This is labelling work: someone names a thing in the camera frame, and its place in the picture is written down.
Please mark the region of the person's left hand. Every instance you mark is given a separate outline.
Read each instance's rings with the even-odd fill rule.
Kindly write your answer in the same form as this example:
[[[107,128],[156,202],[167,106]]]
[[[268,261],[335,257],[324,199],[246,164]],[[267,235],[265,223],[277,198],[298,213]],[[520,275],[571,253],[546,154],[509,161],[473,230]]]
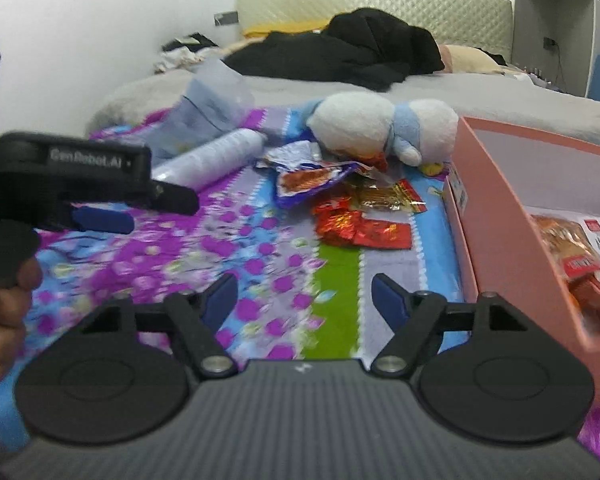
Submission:
[[[15,287],[0,288],[0,381],[14,366],[22,347],[26,336],[24,317],[32,304],[32,292],[42,279],[38,259],[32,257],[20,266]]]

